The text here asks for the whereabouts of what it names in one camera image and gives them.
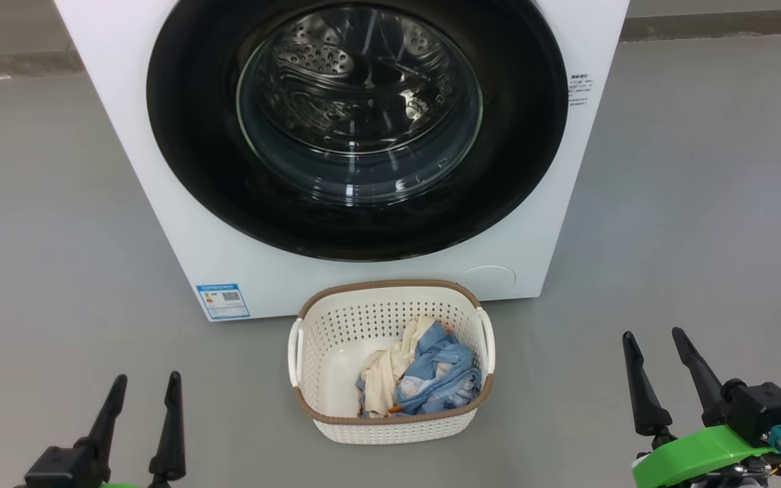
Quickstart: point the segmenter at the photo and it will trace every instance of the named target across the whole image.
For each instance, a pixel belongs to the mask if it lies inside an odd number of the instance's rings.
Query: white washing machine
[[[56,0],[211,321],[542,291],[628,0]]]

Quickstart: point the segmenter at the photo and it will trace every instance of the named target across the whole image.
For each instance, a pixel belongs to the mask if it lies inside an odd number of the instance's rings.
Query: baseboard
[[[627,18],[620,41],[666,41],[781,34],[781,10]]]
[[[71,75],[83,71],[83,62],[75,50],[0,55],[0,80],[53,77],[53,75]]]

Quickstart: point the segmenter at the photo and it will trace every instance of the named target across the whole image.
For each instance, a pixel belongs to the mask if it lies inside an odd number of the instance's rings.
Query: basket handle
[[[300,368],[303,363],[303,329],[300,325],[303,319],[298,318],[288,334],[288,379],[291,386],[297,388],[300,385]]]
[[[487,345],[486,373],[493,374],[496,368],[496,338],[493,336],[493,323],[483,308],[477,309],[478,319],[481,319],[481,333],[484,334],[484,344]]]

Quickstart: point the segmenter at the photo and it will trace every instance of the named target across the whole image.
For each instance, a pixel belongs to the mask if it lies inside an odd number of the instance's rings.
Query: washing machine door
[[[201,204],[332,260],[421,256],[499,222],[544,176],[567,113],[529,0],[181,0],[146,97]]]

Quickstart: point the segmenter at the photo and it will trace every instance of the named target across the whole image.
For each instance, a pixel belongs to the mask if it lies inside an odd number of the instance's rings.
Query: blue label
[[[245,306],[243,294],[236,283],[198,285],[197,288],[211,321],[232,321],[249,317],[249,309]]]

